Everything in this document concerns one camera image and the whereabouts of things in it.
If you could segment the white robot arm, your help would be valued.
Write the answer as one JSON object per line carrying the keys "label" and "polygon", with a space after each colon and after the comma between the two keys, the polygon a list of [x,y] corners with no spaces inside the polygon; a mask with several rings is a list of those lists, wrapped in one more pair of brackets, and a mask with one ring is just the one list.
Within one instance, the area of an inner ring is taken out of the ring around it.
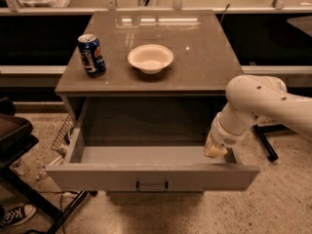
{"label": "white robot arm", "polygon": [[312,98],[288,93],[277,77],[237,76],[227,84],[225,96],[227,103],[214,117],[207,136],[206,157],[226,155],[264,117],[312,138]]}

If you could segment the white and yellow gripper body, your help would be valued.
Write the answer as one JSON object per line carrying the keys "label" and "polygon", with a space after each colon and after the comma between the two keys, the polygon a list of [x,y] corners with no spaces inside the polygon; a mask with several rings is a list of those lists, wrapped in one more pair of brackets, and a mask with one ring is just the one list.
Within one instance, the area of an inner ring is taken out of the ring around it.
{"label": "white and yellow gripper body", "polygon": [[217,158],[227,154],[227,149],[237,145],[244,139],[248,124],[237,115],[227,115],[219,112],[211,125],[206,143],[204,155],[209,158]]}

